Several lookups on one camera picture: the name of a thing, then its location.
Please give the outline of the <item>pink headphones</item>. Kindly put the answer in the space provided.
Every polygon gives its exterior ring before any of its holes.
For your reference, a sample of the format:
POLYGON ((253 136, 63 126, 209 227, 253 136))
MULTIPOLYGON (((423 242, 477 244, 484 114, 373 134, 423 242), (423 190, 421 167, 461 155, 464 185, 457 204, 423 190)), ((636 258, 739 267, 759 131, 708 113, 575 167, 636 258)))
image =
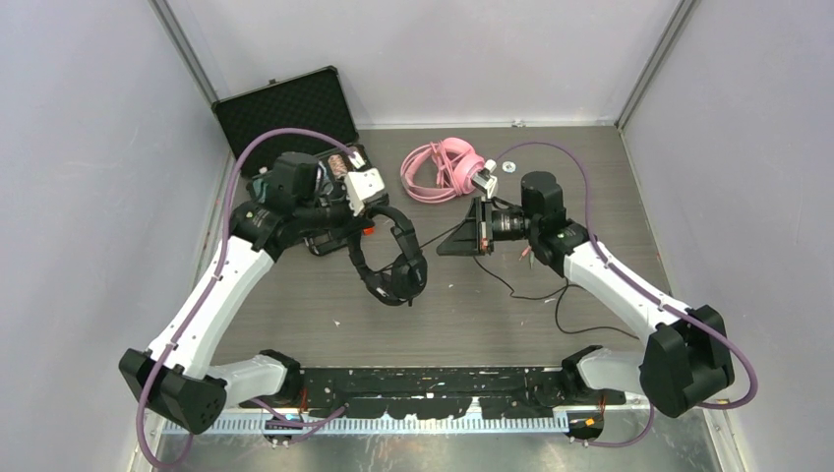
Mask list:
POLYGON ((423 204, 443 204, 475 191, 470 176, 475 166, 485 160, 467 141, 446 138, 409 152, 400 165, 400 181, 405 193, 413 200, 423 204), (427 162, 433 163, 436 169, 433 187, 420 186, 415 182, 418 171, 427 162))

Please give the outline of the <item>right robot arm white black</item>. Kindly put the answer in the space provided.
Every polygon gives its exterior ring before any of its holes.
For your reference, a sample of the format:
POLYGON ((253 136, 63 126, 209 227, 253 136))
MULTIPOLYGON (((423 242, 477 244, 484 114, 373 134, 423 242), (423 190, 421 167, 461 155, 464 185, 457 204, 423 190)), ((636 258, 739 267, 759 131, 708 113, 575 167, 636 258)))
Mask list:
POLYGON ((539 263, 593 295, 633 331, 643 346, 640 353, 593 345, 563 360, 567 399, 581 404, 600 390, 618 390, 643 395, 662 414, 677 418, 734 383, 725 324, 716 310, 694 309, 623 266, 567 216, 563 189, 553 174, 525 174, 520 196, 517 206, 474 199, 437 253, 487 256, 499 241, 524 240, 539 263))

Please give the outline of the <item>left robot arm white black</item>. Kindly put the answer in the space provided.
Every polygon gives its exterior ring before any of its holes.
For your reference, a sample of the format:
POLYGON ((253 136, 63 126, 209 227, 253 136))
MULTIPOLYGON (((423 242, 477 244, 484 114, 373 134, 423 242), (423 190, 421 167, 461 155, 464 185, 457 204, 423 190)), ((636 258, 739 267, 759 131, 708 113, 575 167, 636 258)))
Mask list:
POLYGON ((385 192, 379 170, 359 158, 353 152, 336 165, 286 152, 252 178, 250 199, 230 211, 209 268, 168 328, 119 362, 142 409, 199 435, 226 408, 261 397, 288 407, 300 398, 300 364, 277 351, 223 366, 210 361, 242 303, 287 248, 350 225, 385 192))

